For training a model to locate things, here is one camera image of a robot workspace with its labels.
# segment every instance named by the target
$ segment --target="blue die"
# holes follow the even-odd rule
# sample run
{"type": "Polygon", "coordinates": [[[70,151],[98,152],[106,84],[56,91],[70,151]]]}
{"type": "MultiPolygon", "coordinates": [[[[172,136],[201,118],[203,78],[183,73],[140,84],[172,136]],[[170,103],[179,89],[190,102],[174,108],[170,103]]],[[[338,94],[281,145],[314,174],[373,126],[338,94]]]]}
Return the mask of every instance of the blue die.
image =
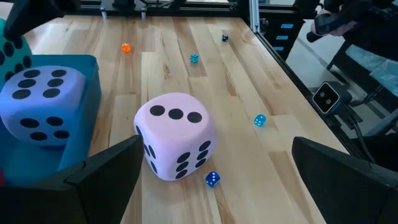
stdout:
{"type": "Polygon", "coordinates": [[[254,124],[261,127],[263,126],[267,121],[267,118],[263,114],[259,114],[254,118],[254,124]]]}
{"type": "Polygon", "coordinates": [[[220,175],[217,174],[217,172],[213,171],[210,172],[206,176],[206,184],[209,185],[209,187],[216,187],[220,182],[220,175]]]}
{"type": "Polygon", "coordinates": [[[223,39],[222,39],[224,42],[227,42],[228,41],[228,35],[227,34],[223,34],[223,39]]]}
{"type": "Polygon", "coordinates": [[[199,55],[191,54],[191,63],[198,63],[198,62],[199,62],[199,55]]]}

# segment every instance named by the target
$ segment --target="dark blue die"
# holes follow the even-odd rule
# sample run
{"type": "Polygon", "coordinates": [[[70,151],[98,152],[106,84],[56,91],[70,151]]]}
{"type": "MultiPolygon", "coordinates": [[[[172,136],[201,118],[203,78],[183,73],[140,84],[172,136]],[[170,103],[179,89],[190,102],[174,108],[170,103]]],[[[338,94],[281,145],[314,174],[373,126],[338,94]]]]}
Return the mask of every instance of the dark blue die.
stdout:
{"type": "Polygon", "coordinates": [[[209,185],[209,187],[216,187],[220,182],[220,175],[217,174],[217,172],[213,171],[210,172],[206,176],[206,184],[209,185]]]}
{"type": "Polygon", "coordinates": [[[228,35],[227,34],[223,34],[223,41],[227,42],[228,41],[228,35]]]}

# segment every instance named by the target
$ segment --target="teal container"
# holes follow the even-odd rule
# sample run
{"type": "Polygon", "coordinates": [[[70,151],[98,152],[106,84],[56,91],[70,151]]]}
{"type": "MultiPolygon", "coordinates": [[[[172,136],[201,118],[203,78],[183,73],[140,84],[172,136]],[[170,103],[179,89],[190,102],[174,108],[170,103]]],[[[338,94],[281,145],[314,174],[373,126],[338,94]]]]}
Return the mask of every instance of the teal container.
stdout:
{"type": "Polygon", "coordinates": [[[22,142],[0,120],[0,169],[6,185],[25,186],[88,158],[101,101],[98,64],[91,55],[33,55],[32,67],[59,65],[74,68],[86,77],[75,117],[76,128],[66,146],[40,147],[22,142]]]}

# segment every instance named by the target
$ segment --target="light blue die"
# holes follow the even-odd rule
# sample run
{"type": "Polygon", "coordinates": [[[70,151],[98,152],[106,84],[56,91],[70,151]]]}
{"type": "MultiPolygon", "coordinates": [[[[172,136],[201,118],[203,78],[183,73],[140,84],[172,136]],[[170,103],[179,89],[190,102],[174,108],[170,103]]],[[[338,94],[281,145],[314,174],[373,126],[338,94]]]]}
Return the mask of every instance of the light blue die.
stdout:
{"type": "Polygon", "coordinates": [[[5,25],[6,21],[0,19],[0,90],[15,73],[32,66],[32,51],[25,37],[7,40],[3,32],[5,25]]]}
{"type": "Polygon", "coordinates": [[[199,55],[191,54],[191,63],[198,63],[198,62],[199,62],[199,55]]]}
{"type": "Polygon", "coordinates": [[[256,118],[254,118],[254,124],[259,127],[262,127],[266,123],[266,121],[267,121],[267,118],[263,114],[259,114],[256,116],[256,118]]]}

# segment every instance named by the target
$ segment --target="wooden table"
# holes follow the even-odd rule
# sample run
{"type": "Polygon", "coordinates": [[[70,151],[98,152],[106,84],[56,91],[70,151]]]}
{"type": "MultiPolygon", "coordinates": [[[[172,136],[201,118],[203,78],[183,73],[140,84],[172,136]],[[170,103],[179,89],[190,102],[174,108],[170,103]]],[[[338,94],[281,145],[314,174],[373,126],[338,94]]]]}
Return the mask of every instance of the wooden table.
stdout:
{"type": "Polygon", "coordinates": [[[164,93],[189,93],[213,115],[219,145],[211,159],[176,182],[158,179],[144,162],[122,223],[325,222],[295,168],[292,140],[346,151],[241,19],[66,17],[26,37],[35,54],[96,56],[103,99],[91,155],[132,136],[140,105],[164,93]],[[253,124],[259,113],[264,128],[253,124]],[[212,170],[221,176],[214,189],[204,182],[212,170]]]}

